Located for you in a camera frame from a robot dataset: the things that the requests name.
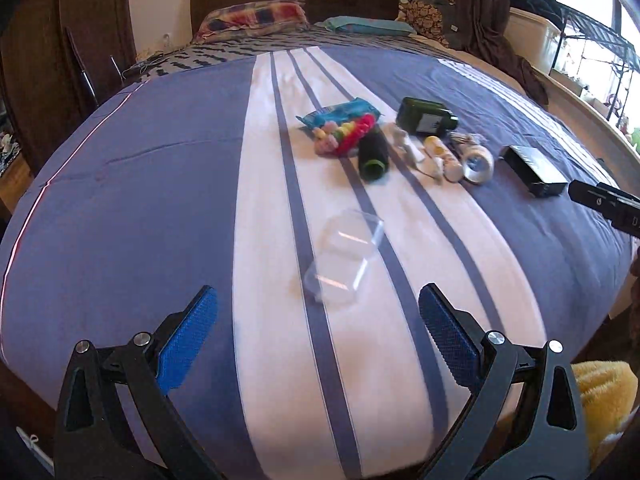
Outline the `black thread spool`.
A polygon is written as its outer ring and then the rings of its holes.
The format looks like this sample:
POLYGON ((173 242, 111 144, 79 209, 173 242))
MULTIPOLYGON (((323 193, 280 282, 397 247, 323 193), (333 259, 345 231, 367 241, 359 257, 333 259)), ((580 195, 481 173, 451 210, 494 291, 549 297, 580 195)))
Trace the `black thread spool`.
POLYGON ((374 126, 358 143, 358 171, 366 182, 380 180, 388 171, 388 142, 379 126, 374 126))

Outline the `dark green bottle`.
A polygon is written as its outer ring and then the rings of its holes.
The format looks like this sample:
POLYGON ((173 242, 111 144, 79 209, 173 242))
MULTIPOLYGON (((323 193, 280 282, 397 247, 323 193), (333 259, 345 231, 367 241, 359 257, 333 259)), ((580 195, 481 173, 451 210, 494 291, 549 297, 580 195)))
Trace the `dark green bottle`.
POLYGON ((396 125, 416 136, 446 136, 458 128, 459 118, 442 103, 406 96, 400 103, 396 125))

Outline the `white paper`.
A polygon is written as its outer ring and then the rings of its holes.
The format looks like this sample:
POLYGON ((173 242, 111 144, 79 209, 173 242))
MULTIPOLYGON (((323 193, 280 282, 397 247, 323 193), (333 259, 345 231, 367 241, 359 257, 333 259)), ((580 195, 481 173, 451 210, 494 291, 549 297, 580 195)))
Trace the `white paper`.
POLYGON ((411 166, 416 168, 421 162, 424 162, 425 156, 416 147, 416 144, 412 142, 407 131, 395 124, 390 127, 390 131, 392 132, 394 145, 404 151, 411 166))

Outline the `dark wooden wardrobe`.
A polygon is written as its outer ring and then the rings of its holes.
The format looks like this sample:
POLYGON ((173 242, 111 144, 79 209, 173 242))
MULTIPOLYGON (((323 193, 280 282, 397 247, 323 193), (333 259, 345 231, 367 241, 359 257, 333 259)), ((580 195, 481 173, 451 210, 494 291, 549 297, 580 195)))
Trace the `dark wooden wardrobe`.
POLYGON ((14 0, 1 20, 1 96, 39 172, 124 84, 134 62, 128 0, 14 0))

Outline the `cream white tube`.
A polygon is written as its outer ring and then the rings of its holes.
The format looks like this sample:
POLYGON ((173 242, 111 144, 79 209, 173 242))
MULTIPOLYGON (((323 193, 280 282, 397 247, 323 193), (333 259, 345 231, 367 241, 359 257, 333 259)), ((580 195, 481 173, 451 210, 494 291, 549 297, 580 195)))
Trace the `cream white tube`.
POLYGON ((438 136, 427 136, 423 141, 425 153, 436 162, 442 176, 451 183, 458 183, 464 177, 462 163, 438 136))

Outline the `white tape roll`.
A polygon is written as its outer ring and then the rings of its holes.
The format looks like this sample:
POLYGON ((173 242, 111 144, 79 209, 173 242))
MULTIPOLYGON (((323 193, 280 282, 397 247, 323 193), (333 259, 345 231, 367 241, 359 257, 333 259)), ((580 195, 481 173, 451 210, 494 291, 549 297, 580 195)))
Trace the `white tape roll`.
POLYGON ((494 175, 494 156, 484 146, 469 146, 461 156, 461 163, 465 179, 472 184, 482 185, 494 175))

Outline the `black white patterned sheet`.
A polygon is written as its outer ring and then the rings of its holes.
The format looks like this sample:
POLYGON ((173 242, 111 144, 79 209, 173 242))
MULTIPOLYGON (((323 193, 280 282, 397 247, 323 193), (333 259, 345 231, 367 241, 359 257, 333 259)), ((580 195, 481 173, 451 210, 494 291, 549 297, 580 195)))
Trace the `black white patterned sheet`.
POLYGON ((186 70, 196 70, 201 67, 242 60, 242 58, 252 58, 262 53, 314 46, 370 47, 454 58, 452 54, 447 54, 411 37, 330 32, 314 25, 310 29, 287 30, 260 37, 235 38, 217 41, 213 44, 188 44, 177 50, 153 54, 124 70, 124 75, 129 78, 147 80, 186 70))

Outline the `plaid red blue pillow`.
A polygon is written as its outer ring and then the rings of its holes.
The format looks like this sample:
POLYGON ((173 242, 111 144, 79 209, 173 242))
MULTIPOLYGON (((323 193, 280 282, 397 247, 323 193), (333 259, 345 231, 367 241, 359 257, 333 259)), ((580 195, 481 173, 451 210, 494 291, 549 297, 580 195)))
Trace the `plaid red blue pillow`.
POLYGON ((261 37, 309 26, 303 1, 247 2, 209 12, 194 32, 192 44, 261 37))

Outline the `colourful pompom toy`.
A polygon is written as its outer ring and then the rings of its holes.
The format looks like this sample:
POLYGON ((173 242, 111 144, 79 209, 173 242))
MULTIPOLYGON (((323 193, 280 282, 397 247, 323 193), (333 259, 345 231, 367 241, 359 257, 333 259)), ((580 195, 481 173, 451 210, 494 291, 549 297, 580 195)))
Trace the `colourful pompom toy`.
POLYGON ((314 152, 320 156, 348 155, 375 124, 376 118, 373 114, 364 114, 348 122, 342 122, 341 125, 329 120, 322 127, 312 130, 314 152))

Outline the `black small box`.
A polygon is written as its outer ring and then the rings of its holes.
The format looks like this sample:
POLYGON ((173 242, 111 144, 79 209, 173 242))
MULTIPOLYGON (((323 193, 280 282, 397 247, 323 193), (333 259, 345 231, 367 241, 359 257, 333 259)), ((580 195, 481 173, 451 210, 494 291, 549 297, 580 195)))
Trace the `black small box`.
POLYGON ((550 160, 532 146, 508 145, 500 154, 527 191, 537 198, 561 195, 568 185, 567 178, 550 160))

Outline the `yellow fluffy blanket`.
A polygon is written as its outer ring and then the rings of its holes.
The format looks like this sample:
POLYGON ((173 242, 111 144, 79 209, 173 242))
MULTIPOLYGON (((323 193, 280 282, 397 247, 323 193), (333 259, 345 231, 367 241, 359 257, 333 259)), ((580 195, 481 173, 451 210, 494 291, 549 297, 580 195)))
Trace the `yellow fluffy blanket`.
POLYGON ((590 469, 615 448, 637 413, 639 379, 625 361, 587 361, 572 365, 582 414, 590 469))

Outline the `teal pillow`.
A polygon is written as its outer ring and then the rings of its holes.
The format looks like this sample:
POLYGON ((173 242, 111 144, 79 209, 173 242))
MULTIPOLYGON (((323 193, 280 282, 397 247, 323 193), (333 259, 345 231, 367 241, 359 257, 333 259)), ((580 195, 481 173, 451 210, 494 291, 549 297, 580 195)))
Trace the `teal pillow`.
POLYGON ((352 32, 360 35, 398 36, 408 37, 414 35, 414 28, 401 21, 379 20, 378 18, 357 18, 356 16, 332 16, 318 26, 331 32, 352 32))

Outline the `blue snack wrapper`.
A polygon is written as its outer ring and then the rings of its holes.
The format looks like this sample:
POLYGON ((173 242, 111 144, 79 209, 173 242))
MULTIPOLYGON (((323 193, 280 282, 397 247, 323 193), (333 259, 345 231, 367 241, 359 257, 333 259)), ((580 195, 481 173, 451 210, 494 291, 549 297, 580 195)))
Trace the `blue snack wrapper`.
POLYGON ((341 125, 343 122, 351 122, 363 115, 372 115, 374 120, 380 118, 380 111, 368 101, 356 98, 345 103, 321 107, 305 116, 297 116, 297 119, 308 129, 321 128, 326 122, 335 122, 341 125))

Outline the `clear plastic container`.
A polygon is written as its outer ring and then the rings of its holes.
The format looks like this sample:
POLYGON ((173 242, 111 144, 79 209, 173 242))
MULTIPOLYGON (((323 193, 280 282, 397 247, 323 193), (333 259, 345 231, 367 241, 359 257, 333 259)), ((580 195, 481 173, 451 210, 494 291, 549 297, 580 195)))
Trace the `clear plastic container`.
POLYGON ((304 275, 306 291, 325 307, 353 304, 383 235, 384 221, 375 214, 347 209, 331 218, 304 275))

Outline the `black metal rack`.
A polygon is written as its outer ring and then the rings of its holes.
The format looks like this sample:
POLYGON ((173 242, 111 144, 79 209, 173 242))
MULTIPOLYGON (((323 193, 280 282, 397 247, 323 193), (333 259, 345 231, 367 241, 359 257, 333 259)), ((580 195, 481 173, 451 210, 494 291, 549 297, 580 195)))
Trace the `black metal rack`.
POLYGON ((610 26, 560 3, 562 26, 550 72, 580 84, 580 98, 600 103, 607 122, 619 127, 634 80, 639 79, 639 52, 610 26))

